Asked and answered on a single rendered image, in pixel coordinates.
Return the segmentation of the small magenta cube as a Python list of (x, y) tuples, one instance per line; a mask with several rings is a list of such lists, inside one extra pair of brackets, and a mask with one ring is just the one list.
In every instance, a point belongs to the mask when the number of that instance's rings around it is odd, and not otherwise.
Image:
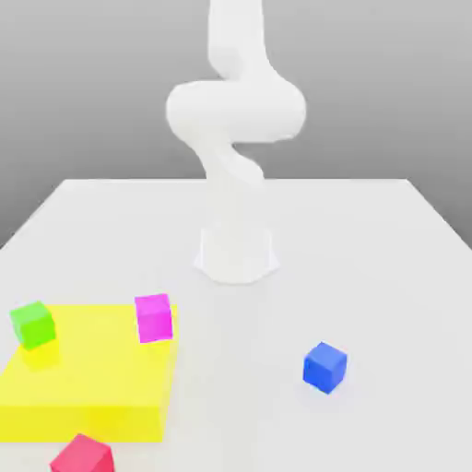
[(140, 343), (173, 338), (171, 304), (166, 293), (135, 297), (135, 306)]

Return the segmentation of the small blue cube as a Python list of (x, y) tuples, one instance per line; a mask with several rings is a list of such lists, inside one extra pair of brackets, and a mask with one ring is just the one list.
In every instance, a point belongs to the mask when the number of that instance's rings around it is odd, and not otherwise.
[(329, 395), (344, 379), (346, 353), (320, 342), (304, 358), (302, 379)]

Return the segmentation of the small green cube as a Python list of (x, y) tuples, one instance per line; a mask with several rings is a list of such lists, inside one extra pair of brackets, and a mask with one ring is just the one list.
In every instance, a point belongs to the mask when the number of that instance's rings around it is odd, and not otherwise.
[(24, 349), (37, 348), (56, 338), (52, 314), (40, 301), (16, 308), (9, 315), (18, 342)]

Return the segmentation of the small red cube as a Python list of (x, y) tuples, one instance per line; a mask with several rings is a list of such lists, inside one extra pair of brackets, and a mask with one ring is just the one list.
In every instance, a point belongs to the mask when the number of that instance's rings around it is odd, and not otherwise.
[(78, 434), (50, 463), (51, 472), (115, 472), (112, 449)]

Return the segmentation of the large yellow box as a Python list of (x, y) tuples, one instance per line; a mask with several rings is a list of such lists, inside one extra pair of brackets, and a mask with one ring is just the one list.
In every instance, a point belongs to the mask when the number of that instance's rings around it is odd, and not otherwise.
[(0, 372), (0, 443), (160, 443), (178, 339), (142, 343), (131, 305), (53, 305), (56, 338)]

